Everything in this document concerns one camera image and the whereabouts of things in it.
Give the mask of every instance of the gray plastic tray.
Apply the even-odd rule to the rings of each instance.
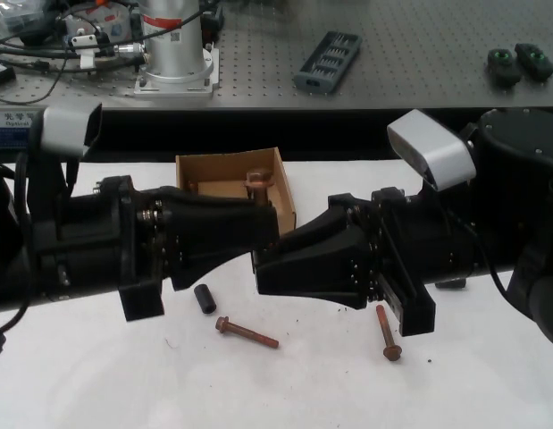
[[[332,92],[362,44],[354,34],[328,31],[294,77],[298,89],[316,94]]]

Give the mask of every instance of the robotic arm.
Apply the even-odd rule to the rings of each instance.
[[[103,179],[93,194],[72,197],[78,159],[95,143],[100,122],[101,105],[48,107],[17,163],[17,175],[27,167],[14,185],[18,210],[0,181],[0,310],[24,299],[34,305],[117,290],[128,321],[162,315],[164,278],[186,289],[279,238],[275,209],[252,200],[174,187],[137,191],[130,176]],[[68,159],[65,178],[59,155]],[[19,189],[26,175],[29,216]]]
[[[458,137],[413,111],[388,133],[423,176],[418,195],[332,196],[329,210],[278,240],[275,210],[254,201],[136,191],[129,176],[72,197],[101,110],[67,112],[49,107],[32,124],[15,210],[0,178],[0,310],[117,290],[127,320],[161,315],[163,278],[186,289],[253,252],[261,294],[352,308],[386,299],[404,336],[434,330],[425,283],[490,273],[553,342],[553,114],[493,110]],[[70,157],[65,179],[59,155]],[[497,272],[513,268],[505,290]]]
[[[425,283],[490,273],[553,342],[553,114],[486,113],[459,138],[413,111],[388,127],[423,189],[329,197],[329,209],[258,254],[258,290],[352,308],[385,299],[403,336],[432,332]],[[505,290],[497,271],[514,269]]]

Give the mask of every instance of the white label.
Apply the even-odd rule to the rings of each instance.
[[[151,24],[148,24],[147,22],[143,22],[143,34],[145,34],[146,36],[155,34],[163,30],[164,29],[162,29],[161,27],[156,27],[155,25],[151,25]],[[175,31],[171,31],[170,33],[165,33],[160,36],[155,36],[154,38],[162,42],[181,43],[180,29],[176,29]]]
[[[14,110],[0,112],[0,128],[29,128],[36,110]]]

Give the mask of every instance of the white table surface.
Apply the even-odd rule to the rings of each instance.
[[[286,163],[286,171],[298,225],[325,210],[331,194],[369,198],[382,187],[409,194],[421,185],[400,161]],[[76,192],[122,174],[137,189],[175,183],[173,164],[83,164]],[[259,296],[248,255],[203,281],[214,315],[170,281],[165,316],[134,323],[117,293],[31,308],[0,356],[0,429],[553,429],[553,345],[487,276],[461,291],[428,286],[435,332],[397,334],[397,363],[382,355],[374,304],[346,311]],[[220,335],[219,315],[281,347]]]

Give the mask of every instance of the hex bolt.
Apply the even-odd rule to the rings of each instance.
[[[188,181],[187,189],[191,194],[198,194],[198,182],[197,181]]]
[[[225,332],[236,333],[241,337],[259,342],[273,349],[277,349],[279,345],[279,342],[277,340],[274,340],[269,337],[265,337],[260,333],[250,331],[249,329],[243,328],[242,326],[238,326],[237,324],[232,324],[231,322],[229,322],[229,317],[227,316],[219,317],[219,319],[216,321],[216,329],[218,329],[220,333],[225,333]]]
[[[267,168],[255,168],[247,172],[247,181],[245,181],[244,186],[247,187],[249,194],[257,206],[268,206],[270,205],[268,188],[273,184],[274,177],[270,170]]]
[[[393,340],[393,335],[391,334],[390,321],[387,320],[387,315],[385,314],[385,308],[383,305],[378,305],[375,308],[377,312],[377,318],[380,320],[381,332],[383,332],[383,339],[385,340],[385,349],[383,349],[383,356],[385,356],[389,361],[395,362],[401,357],[401,348]]]

